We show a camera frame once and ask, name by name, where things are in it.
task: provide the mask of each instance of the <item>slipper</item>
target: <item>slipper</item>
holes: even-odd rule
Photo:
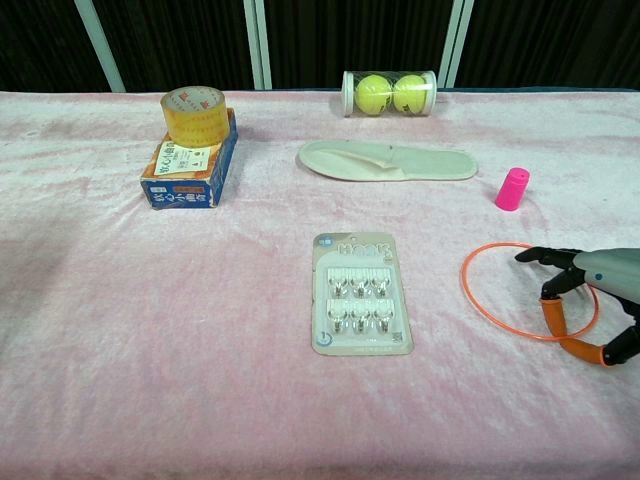
[[[307,143],[299,156],[316,173],[356,182],[465,180],[478,171],[464,152],[345,140]]]

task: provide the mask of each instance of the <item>blister pack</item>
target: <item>blister pack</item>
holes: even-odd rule
[[[313,246],[312,344],[323,355],[402,355],[413,341],[393,237],[325,233]]]

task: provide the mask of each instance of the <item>packing tape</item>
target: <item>packing tape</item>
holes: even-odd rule
[[[167,93],[162,111],[169,136],[183,147],[206,147],[229,135],[224,94],[211,87],[183,87]]]

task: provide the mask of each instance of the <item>pink bottle cap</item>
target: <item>pink bottle cap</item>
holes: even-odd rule
[[[509,170],[496,197],[496,205],[503,210],[517,210],[527,189],[527,183],[529,183],[529,170],[519,167]]]

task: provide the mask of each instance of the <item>yellow tennis ball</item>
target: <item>yellow tennis ball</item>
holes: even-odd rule
[[[404,113],[420,113],[427,103],[427,83],[419,75],[405,75],[393,87],[393,106]]]
[[[356,87],[356,105],[367,115],[380,115],[391,103],[392,92],[386,78],[368,75]]]

